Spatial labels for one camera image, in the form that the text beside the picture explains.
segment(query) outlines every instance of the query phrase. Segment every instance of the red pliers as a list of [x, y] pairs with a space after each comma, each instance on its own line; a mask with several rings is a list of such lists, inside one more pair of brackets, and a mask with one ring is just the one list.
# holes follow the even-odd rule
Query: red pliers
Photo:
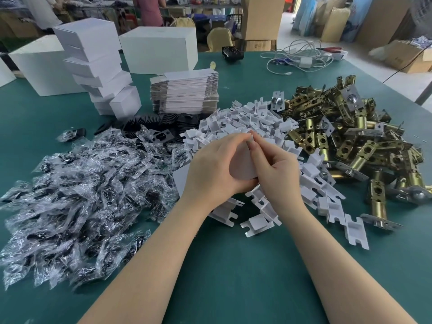
[[341, 47], [319, 47], [318, 50], [330, 52], [331, 54], [340, 54], [342, 48]]

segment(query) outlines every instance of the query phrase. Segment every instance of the person in white shirt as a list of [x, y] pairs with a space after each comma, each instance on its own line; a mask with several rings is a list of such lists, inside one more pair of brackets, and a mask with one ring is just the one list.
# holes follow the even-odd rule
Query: person in white shirt
[[62, 24], [62, 21], [54, 14], [52, 6], [57, 4], [55, 0], [22, 0], [29, 8], [36, 24], [43, 31], [52, 32], [52, 28]]

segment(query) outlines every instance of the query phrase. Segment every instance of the person in pink shirt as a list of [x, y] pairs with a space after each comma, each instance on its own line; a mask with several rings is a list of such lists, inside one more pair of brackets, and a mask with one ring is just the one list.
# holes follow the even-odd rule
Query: person in pink shirt
[[165, 8], [165, 0], [133, 0], [133, 4], [141, 10], [141, 20], [144, 26], [163, 26], [159, 6]]

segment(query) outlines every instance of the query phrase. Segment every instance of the fingernail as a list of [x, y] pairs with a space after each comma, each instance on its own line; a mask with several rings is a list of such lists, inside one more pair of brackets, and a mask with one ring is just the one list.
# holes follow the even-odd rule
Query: fingernail
[[246, 144], [248, 145], [248, 147], [249, 147], [249, 150], [255, 150], [255, 148], [256, 148], [256, 142], [255, 141], [246, 141]]

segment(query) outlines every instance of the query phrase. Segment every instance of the pile of brass latches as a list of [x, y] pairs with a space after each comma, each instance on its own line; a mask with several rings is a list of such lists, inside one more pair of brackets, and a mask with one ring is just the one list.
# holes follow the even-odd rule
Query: pile of brass latches
[[421, 204], [431, 200], [432, 186], [425, 186], [417, 169], [424, 161], [422, 150], [403, 140], [405, 130], [390, 124], [385, 110], [375, 111], [373, 98], [360, 98], [355, 80], [354, 75], [345, 81], [338, 77], [336, 86], [327, 90], [299, 86], [293, 98], [285, 100], [282, 116], [299, 122], [289, 137], [308, 154], [320, 148], [336, 181], [369, 180], [366, 200], [372, 215], [361, 217], [394, 230], [401, 225], [387, 219], [386, 195]]

